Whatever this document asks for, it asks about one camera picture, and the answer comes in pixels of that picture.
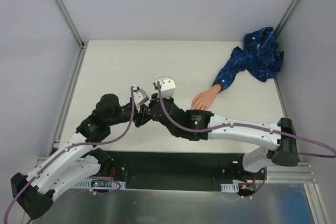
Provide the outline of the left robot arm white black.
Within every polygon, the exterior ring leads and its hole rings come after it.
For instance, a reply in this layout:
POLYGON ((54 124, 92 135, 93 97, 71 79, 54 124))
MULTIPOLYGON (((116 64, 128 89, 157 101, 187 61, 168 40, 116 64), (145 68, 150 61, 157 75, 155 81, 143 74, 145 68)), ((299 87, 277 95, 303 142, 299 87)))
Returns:
POLYGON ((11 178, 13 202, 36 220, 76 183, 96 174, 108 175, 111 157, 100 146, 107 144, 110 127, 141 124, 148 99, 143 89, 136 88, 131 89, 130 101, 124 106, 116 95, 103 95, 66 144, 27 174, 18 172, 11 178))

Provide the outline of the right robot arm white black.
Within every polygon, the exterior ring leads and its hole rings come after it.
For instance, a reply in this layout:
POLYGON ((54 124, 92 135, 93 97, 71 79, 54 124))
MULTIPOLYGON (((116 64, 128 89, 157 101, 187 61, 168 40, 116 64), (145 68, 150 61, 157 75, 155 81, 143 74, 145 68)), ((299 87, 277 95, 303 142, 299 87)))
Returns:
POLYGON ((242 179, 271 164, 283 167, 298 165, 298 151, 292 120, 255 123, 226 118, 210 111, 180 109, 173 98, 160 99, 153 94, 149 103, 152 119, 164 125, 171 135, 190 141, 230 140, 256 145, 244 153, 236 173, 242 179))

